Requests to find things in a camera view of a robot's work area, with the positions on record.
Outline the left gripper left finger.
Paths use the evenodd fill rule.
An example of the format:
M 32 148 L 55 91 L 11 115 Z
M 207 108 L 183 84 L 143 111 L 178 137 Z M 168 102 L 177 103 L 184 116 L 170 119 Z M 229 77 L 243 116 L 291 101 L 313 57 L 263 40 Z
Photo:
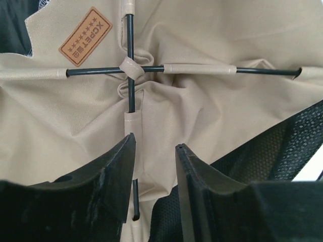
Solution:
M 136 141 L 53 182 L 1 181 L 1 241 L 119 241 L 127 221 Z

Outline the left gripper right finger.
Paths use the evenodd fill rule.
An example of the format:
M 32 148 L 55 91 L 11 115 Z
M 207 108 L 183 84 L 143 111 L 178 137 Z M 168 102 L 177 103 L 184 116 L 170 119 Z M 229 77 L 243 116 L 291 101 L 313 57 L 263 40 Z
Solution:
M 176 147 L 184 241 L 322 241 L 322 182 L 248 185 Z

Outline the beige black pet tent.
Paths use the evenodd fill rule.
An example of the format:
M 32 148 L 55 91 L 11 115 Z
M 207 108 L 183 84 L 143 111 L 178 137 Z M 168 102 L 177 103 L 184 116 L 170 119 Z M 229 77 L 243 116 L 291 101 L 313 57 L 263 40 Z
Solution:
M 87 164 L 128 127 L 141 135 L 136 167 L 142 218 L 121 240 L 148 241 L 153 206 L 177 184 L 175 146 L 213 162 L 322 100 L 322 81 L 229 74 L 145 74 L 135 83 L 138 121 L 126 121 L 124 74 L 31 79 L 26 68 L 70 68 L 59 47 L 90 8 L 112 24 L 82 67 L 126 55 L 120 1 L 1 1 L 1 178 L 52 181 Z M 264 68 L 322 65 L 321 1 L 137 1 L 138 64 Z

